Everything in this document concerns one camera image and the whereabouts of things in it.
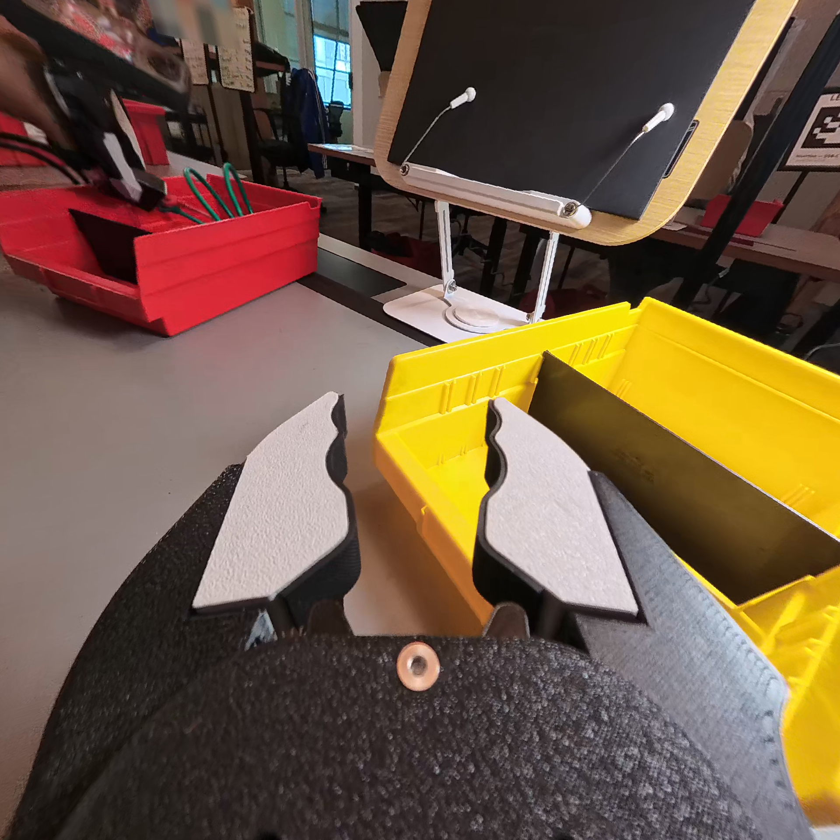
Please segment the red plastic bin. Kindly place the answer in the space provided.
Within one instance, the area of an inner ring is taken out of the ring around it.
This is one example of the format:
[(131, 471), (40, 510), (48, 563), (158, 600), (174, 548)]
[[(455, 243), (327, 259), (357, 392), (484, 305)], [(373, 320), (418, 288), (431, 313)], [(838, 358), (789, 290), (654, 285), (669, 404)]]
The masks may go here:
[[(706, 209), (699, 220), (699, 226), (707, 229), (714, 228), (727, 206), (730, 204), (732, 197), (727, 194), (718, 194), (712, 198), (706, 206)], [(736, 234), (747, 237), (759, 237), (764, 230), (772, 223), (774, 223), (777, 216), (784, 210), (784, 203), (775, 199), (771, 202), (755, 201), (751, 204), (748, 212), (745, 214), (741, 223), (739, 224)]]
[[(164, 182), (170, 204), (189, 218), (147, 213), (92, 185), (3, 192), (3, 254), (58, 298), (166, 337), (316, 270), (320, 198), (247, 182), (254, 212), (213, 220), (183, 176)], [(70, 208), (151, 232), (134, 243), (136, 286), (102, 274)]]
[(161, 127), (166, 110), (162, 106), (125, 98), (122, 104), (129, 116), (143, 162), (151, 166), (169, 165), (169, 152)]

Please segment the black bin divider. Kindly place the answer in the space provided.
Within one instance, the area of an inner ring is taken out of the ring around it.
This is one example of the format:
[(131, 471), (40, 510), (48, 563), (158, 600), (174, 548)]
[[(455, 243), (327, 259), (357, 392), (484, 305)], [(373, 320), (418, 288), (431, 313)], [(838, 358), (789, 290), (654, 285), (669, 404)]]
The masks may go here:
[(70, 208), (69, 214), (86, 239), (105, 277), (138, 284), (135, 240), (151, 235), (151, 231), (108, 217)]
[(606, 476), (674, 554), (731, 602), (838, 566), (837, 537), (550, 351), (528, 413)]

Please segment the framed marker sign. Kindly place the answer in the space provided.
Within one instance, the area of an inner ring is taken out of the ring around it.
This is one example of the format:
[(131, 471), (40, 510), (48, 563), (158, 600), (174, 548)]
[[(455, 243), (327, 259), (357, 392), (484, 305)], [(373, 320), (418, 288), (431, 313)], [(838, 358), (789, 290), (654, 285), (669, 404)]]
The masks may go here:
[(839, 87), (826, 88), (798, 137), (783, 156), (779, 172), (838, 172)]

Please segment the wooden office table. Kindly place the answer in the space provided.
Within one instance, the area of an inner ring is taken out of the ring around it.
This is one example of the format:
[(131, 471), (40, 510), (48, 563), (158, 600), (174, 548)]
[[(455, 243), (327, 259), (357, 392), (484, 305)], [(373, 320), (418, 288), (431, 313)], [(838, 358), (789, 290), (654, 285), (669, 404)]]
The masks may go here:
[[(683, 207), (671, 222), (652, 234), (652, 238), (699, 250), (711, 230), (700, 226), (703, 212)], [(734, 236), (717, 263), (729, 266), (739, 259), (796, 275), (839, 282), (839, 241), (837, 238), (771, 224), (757, 238)]]

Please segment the paper notice sheets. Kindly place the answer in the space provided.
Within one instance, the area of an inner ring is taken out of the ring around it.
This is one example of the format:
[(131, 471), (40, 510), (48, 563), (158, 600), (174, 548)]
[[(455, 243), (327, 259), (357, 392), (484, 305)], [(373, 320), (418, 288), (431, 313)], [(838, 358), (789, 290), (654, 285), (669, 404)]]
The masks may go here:
[(194, 2), (185, 11), (182, 55), (191, 81), (197, 86), (212, 82), (210, 47), (215, 48), (217, 79), (225, 89), (256, 90), (251, 35), (251, 10), (237, 2)]

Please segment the blue jacket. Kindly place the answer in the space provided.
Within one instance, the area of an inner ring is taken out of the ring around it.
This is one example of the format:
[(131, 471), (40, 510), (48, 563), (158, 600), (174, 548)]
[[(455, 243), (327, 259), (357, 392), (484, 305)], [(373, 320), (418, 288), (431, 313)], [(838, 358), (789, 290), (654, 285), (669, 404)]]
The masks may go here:
[(301, 173), (311, 170), (314, 177), (321, 180), (325, 175), (324, 154), (311, 152), (309, 145), (329, 141), (329, 123), (317, 79), (310, 69), (297, 68), (291, 72), (287, 104), (290, 109), (288, 136), (297, 168)]

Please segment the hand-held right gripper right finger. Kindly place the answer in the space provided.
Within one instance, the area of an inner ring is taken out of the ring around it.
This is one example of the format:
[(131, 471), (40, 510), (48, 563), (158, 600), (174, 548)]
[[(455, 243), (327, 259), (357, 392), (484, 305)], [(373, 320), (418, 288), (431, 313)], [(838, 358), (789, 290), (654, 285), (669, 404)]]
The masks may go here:
[(486, 417), (487, 491), (472, 579), (493, 607), (518, 607), (530, 634), (558, 638), (568, 616), (641, 617), (594, 476), (571, 446), (498, 397)]

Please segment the person's left hand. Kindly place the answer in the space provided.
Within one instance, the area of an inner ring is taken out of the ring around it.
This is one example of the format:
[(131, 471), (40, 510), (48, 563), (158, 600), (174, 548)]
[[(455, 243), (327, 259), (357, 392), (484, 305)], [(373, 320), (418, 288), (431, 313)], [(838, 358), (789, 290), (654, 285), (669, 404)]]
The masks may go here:
[(1, 111), (36, 126), (55, 146), (72, 150), (75, 144), (47, 85), (45, 68), (43, 50), (1, 16)]

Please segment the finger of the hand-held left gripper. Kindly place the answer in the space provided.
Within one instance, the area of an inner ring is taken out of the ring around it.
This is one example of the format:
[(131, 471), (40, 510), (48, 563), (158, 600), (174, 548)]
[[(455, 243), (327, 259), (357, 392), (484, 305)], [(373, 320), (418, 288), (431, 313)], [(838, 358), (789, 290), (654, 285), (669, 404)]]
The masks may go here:
[(144, 169), (139, 146), (128, 114), (115, 91), (105, 97), (105, 151), (108, 156), (108, 177), (120, 177), (128, 169)]

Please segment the black board book stand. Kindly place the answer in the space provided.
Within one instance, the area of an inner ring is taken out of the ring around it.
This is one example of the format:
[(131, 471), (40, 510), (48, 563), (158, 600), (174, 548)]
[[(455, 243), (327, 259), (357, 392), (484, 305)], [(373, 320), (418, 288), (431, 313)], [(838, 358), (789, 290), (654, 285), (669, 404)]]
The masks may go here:
[[(442, 279), (385, 313), (444, 342), (542, 319), (561, 237), (623, 246), (694, 190), (797, 2), (408, 2), (374, 142), (433, 199)], [(459, 288), (450, 212), (548, 235), (530, 312)]]

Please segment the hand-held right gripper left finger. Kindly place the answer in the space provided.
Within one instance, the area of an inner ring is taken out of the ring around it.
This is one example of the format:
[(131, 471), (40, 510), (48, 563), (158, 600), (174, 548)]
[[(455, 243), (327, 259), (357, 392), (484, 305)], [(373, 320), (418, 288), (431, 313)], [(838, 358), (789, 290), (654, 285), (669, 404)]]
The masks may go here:
[(303, 630), (361, 575), (345, 486), (344, 397), (327, 392), (248, 454), (192, 600), (198, 616), (265, 609), (276, 632)]

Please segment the black tripod pole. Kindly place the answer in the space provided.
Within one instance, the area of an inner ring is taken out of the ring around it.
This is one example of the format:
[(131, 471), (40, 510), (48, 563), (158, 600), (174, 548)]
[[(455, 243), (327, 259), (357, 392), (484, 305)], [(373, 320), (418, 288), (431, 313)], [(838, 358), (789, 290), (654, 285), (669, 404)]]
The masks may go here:
[(709, 281), (737, 228), (797, 140), (839, 63), (839, 16), (829, 25), (779, 114), (736, 184), (730, 201), (686, 274), (672, 304), (686, 309)]

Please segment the bright window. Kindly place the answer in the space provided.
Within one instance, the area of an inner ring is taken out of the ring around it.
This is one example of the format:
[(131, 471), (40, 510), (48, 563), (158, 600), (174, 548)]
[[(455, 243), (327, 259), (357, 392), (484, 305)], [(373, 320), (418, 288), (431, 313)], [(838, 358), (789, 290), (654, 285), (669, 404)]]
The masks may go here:
[(314, 34), (314, 73), (318, 89), (325, 105), (342, 103), (344, 109), (351, 109), (351, 51), (348, 36), (333, 38)]

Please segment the yellow plastic bin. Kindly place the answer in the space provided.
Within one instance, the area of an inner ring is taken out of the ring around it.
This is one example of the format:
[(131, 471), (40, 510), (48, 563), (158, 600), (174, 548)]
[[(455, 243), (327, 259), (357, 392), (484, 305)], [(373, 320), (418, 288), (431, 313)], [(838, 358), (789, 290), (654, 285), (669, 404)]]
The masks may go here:
[[(471, 561), (487, 492), (487, 403), (529, 407), (551, 352), (634, 409), (838, 537), (838, 376), (646, 299), (396, 356), (374, 462), (479, 618)], [(838, 826), (838, 561), (771, 572), (736, 594), (692, 570), (790, 689), (784, 746), (803, 810)]]

